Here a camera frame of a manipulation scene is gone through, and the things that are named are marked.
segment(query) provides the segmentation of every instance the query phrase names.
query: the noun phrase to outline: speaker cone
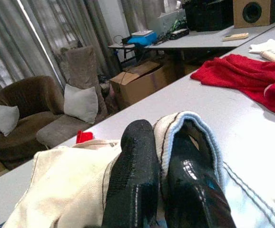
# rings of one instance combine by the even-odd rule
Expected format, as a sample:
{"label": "speaker cone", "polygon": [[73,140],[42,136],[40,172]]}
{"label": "speaker cone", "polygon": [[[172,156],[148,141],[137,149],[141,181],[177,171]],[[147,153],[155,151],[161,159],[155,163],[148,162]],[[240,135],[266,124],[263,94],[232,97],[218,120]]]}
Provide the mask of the speaker cone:
{"label": "speaker cone", "polygon": [[257,22],[262,14],[262,8],[257,2],[248,3],[243,9],[243,18],[247,23]]}

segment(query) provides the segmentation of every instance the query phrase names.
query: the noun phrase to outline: wall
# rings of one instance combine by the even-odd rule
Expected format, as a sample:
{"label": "wall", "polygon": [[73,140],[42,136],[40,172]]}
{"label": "wall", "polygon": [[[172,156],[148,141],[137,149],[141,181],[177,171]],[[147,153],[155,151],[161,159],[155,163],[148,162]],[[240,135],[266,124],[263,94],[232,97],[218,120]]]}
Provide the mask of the wall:
{"label": "wall", "polygon": [[[107,28],[109,30],[111,39],[113,38],[115,41],[113,43],[121,42],[120,37],[115,37],[117,35],[121,35],[122,37],[129,36],[129,31],[124,15],[124,11],[122,8],[122,4],[120,0],[98,0],[100,8],[102,10],[104,19],[107,24]],[[124,60],[123,51],[120,50],[118,53],[120,61]]]}

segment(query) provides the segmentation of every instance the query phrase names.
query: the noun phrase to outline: red towel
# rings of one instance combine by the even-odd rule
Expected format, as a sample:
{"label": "red towel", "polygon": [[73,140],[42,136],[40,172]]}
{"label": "red towel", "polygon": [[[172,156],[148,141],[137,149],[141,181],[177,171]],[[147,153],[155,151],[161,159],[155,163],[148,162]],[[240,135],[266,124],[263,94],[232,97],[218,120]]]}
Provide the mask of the red towel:
{"label": "red towel", "polygon": [[262,62],[229,55],[205,62],[192,79],[204,85],[237,89],[275,112],[275,62]]}

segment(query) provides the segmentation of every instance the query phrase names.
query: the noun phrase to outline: table surface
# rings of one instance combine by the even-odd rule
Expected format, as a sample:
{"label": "table surface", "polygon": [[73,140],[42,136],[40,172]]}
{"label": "table surface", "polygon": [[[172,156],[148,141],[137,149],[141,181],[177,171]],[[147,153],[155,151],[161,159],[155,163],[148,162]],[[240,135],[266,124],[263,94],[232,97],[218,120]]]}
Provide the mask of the table surface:
{"label": "table surface", "polygon": [[[168,40],[160,45],[150,45],[147,49],[192,49],[192,48],[236,48],[244,43],[254,39],[255,37],[265,33],[271,28],[275,27],[275,23],[269,26],[260,26],[252,28],[234,28],[228,27],[220,31],[210,32],[195,32],[191,31],[189,35],[179,38],[177,40]],[[222,38],[227,35],[249,33],[249,37],[241,40],[223,42]],[[122,46],[120,44],[110,45],[113,49],[134,49],[134,45]]]}
{"label": "table surface", "polygon": [[[275,28],[230,53],[258,59],[248,54],[249,45],[269,38],[275,38]],[[136,119],[154,124],[164,115],[184,110],[198,113],[211,127],[224,160],[250,187],[275,199],[275,113],[237,90],[201,85],[187,75],[88,131],[97,139],[120,139],[125,127]],[[74,144],[75,137],[62,145]],[[31,170],[29,161],[0,177],[0,223],[29,186]]]}

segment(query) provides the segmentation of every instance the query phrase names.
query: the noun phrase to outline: speaker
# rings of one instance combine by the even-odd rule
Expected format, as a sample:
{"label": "speaker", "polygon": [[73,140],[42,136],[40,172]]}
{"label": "speaker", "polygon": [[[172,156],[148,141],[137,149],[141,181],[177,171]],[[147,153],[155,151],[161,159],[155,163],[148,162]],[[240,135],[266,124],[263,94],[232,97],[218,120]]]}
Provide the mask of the speaker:
{"label": "speaker", "polygon": [[275,22],[275,0],[233,0],[234,27],[265,26]]}

